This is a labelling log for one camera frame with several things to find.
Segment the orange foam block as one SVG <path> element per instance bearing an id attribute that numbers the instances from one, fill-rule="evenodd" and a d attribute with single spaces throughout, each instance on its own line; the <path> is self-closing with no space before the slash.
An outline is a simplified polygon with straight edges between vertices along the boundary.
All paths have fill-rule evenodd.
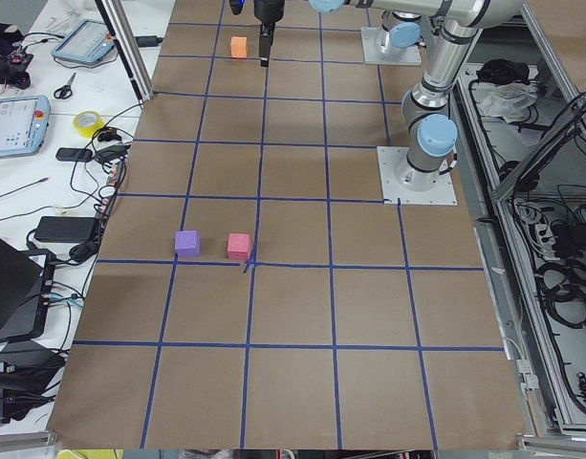
<path id="1" fill-rule="evenodd" d="M 229 43 L 230 55 L 235 59 L 246 59 L 249 54 L 248 39 L 245 36 L 233 36 Z"/>

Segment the upper teach pendant tablet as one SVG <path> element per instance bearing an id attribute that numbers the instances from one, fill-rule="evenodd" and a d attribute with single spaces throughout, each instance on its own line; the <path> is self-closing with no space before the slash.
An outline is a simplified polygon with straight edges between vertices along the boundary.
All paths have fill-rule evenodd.
<path id="1" fill-rule="evenodd" d="M 51 56 L 64 62 L 95 67 L 114 47 L 103 22 L 83 19 L 51 50 Z"/>

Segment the teach pendant tablet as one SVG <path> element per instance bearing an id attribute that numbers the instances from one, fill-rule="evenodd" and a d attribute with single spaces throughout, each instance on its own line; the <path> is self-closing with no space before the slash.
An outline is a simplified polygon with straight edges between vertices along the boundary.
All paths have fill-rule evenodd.
<path id="1" fill-rule="evenodd" d="M 51 56 L 64 62 L 95 67 L 114 47 L 103 22 L 83 19 L 51 50 Z"/>
<path id="2" fill-rule="evenodd" d="M 36 154 L 45 140 L 50 112 L 43 95 L 0 98 L 0 158 Z"/>

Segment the yellow tape roll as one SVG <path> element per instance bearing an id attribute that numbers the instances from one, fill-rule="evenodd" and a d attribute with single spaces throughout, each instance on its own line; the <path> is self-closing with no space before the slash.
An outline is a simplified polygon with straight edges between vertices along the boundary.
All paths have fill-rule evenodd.
<path id="1" fill-rule="evenodd" d="M 105 126 L 105 121 L 96 111 L 83 111 L 74 117 L 73 126 L 81 137 L 91 139 Z"/>

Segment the pink foam block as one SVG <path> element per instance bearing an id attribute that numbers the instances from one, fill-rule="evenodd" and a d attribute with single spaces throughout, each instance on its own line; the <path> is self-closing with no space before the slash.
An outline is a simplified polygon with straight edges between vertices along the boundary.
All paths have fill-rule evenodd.
<path id="1" fill-rule="evenodd" d="M 229 259 L 249 260 L 252 241 L 248 233 L 230 233 L 228 235 L 227 254 Z"/>

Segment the purple foam block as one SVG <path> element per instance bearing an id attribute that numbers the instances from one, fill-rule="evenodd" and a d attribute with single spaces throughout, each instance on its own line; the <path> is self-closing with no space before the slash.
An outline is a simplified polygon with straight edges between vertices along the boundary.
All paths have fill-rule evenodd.
<path id="1" fill-rule="evenodd" d="M 195 257 L 201 252 L 200 233 L 195 229 L 178 230 L 175 234 L 175 253 L 179 257 Z"/>

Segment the small black phone device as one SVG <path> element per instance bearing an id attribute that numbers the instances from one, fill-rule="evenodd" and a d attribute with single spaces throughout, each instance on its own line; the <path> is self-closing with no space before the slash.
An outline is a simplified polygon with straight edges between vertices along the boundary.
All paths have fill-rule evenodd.
<path id="1" fill-rule="evenodd" d="M 60 147 L 55 158 L 60 162 L 88 163 L 93 155 L 93 150 L 90 148 Z"/>

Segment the crumpled white cloth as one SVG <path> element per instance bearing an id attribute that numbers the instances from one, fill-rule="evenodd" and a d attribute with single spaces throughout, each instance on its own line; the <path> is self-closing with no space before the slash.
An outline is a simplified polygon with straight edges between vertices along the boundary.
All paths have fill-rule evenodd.
<path id="1" fill-rule="evenodd" d="M 519 122 L 527 117 L 537 98 L 536 87 L 510 83 L 489 90 L 479 102 L 478 110 L 483 117 L 502 118 L 507 123 Z"/>

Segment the brown paper table mat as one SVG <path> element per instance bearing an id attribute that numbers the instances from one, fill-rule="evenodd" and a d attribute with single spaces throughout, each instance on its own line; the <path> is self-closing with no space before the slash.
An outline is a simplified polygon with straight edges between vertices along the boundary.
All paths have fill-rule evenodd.
<path id="1" fill-rule="evenodd" d="M 262 68 L 229 54 L 257 46 L 251 9 L 175 4 L 49 420 L 64 447 L 515 447 L 465 202 L 382 201 L 423 69 L 364 63 L 378 22 L 290 1 Z"/>

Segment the lower teach pendant tablet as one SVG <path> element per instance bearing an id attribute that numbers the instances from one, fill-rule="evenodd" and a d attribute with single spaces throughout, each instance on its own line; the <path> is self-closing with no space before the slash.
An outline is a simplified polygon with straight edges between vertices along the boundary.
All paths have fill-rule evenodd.
<path id="1" fill-rule="evenodd" d="M 45 140 L 50 112 L 43 95 L 0 98 L 0 158 L 36 154 Z"/>

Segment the black power adapter brick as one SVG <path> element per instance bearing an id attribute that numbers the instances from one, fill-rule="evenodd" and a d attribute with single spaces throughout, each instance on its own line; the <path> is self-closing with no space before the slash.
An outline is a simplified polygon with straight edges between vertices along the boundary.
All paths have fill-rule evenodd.
<path id="1" fill-rule="evenodd" d="M 75 243 L 91 238 L 97 220 L 94 217 L 43 216 L 34 239 L 46 243 Z"/>

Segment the black laptop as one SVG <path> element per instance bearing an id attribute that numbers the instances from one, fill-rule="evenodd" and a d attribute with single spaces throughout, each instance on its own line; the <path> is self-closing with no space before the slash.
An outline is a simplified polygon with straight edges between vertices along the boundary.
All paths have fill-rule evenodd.
<path id="1" fill-rule="evenodd" d="M 0 342 L 42 335 L 53 279 L 51 251 L 19 251 L 0 239 Z"/>

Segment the aluminium frame post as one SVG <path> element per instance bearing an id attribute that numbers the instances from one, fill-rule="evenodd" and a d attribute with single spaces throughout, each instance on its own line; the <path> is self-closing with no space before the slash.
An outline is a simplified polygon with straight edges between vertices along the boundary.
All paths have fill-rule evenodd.
<path id="1" fill-rule="evenodd" d="M 153 85 L 139 45 L 120 0 L 96 0 L 98 12 L 114 40 L 124 70 L 139 102 L 153 97 Z"/>

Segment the black handled scissors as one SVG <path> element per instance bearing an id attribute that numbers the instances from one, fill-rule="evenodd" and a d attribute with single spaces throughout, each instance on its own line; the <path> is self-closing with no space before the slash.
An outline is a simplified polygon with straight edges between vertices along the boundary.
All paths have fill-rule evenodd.
<path id="1" fill-rule="evenodd" d="M 53 97 L 59 100 L 65 100 L 70 98 L 73 95 L 72 86 L 75 81 L 75 78 L 76 73 L 73 73 L 65 84 L 54 90 Z"/>

